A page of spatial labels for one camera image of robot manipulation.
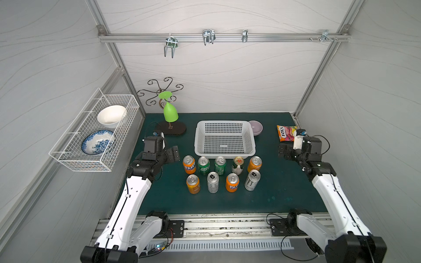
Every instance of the beer can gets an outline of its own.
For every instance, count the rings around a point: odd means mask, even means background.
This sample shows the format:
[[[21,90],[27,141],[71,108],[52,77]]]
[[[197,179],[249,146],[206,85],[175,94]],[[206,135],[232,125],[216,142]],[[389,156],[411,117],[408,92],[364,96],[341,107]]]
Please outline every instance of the beer can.
[[[259,156],[253,156],[248,163],[247,172],[249,173],[251,170],[259,171],[260,167],[262,167],[262,159]]]
[[[238,175],[236,175],[235,173],[230,173],[226,177],[225,188],[227,189],[228,192],[233,193],[238,189],[238,183],[239,182],[240,182],[240,180],[238,179]]]
[[[216,172],[210,172],[208,174],[208,190],[214,194],[219,189],[219,175]]]
[[[200,191],[199,177],[195,175],[189,175],[187,177],[186,183],[190,193],[197,194]]]
[[[196,162],[193,156],[187,155],[183,159],[184,170],[188,174],[193,174],[196,172]]]
[[[248,191],[253,191],[260,180],[260,172],[258,170],[251,170],[245,180],[244,187]]]
[[[219,156],[215,159],[215,172],[218,175],[224,175],[226,167],[226,160],[222,156]]]
[[[207,175],[209,173],[209,159],[202,156],[197,160],[197,165],[199,166],[199,173],[201,175]]]
[[[244,169],[244,159],[241,156],[237,156],[232,161],[232,168],[231,171],[236,175],[240,175],[242,170]]]

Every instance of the dark green tabletop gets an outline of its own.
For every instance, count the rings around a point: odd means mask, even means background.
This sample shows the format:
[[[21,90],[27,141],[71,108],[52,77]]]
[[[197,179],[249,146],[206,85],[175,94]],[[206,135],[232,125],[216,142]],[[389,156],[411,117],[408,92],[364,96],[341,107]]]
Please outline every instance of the dark green tabletop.
[[[146,114],[139,140],[132,160],[144,147],[142,139],[152,135],[155,124],[161,122],[163,114]],[[226,176],[231,172],[232,159],[227,160],[224,176],[219,177],[219,191],[211,194],[207,188],[206,177],[195,173],[200,180],[201,190],[191,194],[187,189],[188,174],[183,168],[182,159],[192,155],[197,161],[194,141],[197,123],[201,120],[257,120],[263,125],[263,132],[254,137],[256,155],[261,157],[261,179],[254,191],[247,191],[244,183],[247,168],[239,176],[238,190],[229,193],[225,189]],[[163,166],[162,177],[155,181],[146,194],[139,210],[145,215],[152,210],[168,214],[198,213],[285,213],[291,208],[304,208],[311,212],[327,212],[322,199],[308,181],[296,162],[278,157],[279,138],[276,125],[292,126],[294,121],[289,113],[184,113],[178,121],[187,126],[181,136],[166,136],[168,146],[178,145],[181,161]],[[210,170],[214,171],[214,159],[210,159]]]

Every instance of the orange soda can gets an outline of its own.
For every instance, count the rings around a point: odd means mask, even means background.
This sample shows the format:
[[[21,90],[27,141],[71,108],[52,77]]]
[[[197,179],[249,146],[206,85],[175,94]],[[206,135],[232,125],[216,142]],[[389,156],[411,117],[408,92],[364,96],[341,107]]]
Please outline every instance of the orange soda can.
[[[259,156],[253,156],[248,163],[247,172],[249,173],[251,170],[259,171],[260,167],[262,167],[262,159]]]
[[[187,174],[194,174],[196,172],[196,162],[193,156],[187,155],[184,157],[183,165]]]
[[[199,177],[195,175],[189,175],[186,180],[187,188],[192,194],[197,194],[200,191]]]
[[[240,180],[238,179],[238,175],[235,173],[230,173],[226,177],[226,184],[225,188],[228,192],[234,193],[238,189],[238,183]]]

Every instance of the white vent cover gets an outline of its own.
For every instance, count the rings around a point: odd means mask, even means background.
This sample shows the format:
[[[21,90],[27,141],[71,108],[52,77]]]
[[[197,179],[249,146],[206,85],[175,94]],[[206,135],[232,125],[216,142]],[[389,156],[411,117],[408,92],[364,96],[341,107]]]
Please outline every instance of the white vent cover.
[[[280,250],[281,241],[282,239],[174,240],[163,252]],[[159,243],[162,241],[151,241],[147,250]],[[290,240],[284,239],[282,250],[293,249]]]
[[[215,159],[247,158],[256,152],[253,130],[247,121],[204,120],[197,123],[195,153]]]

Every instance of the white plastic basket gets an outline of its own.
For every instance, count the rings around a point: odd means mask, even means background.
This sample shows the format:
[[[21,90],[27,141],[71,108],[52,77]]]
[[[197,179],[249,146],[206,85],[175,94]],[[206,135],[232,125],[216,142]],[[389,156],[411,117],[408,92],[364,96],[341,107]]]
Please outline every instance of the white plastic basket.
[[[215,159],[247,158],[256,153],[253,130],[247,121],[203,120],[197,123],[195,153]]]

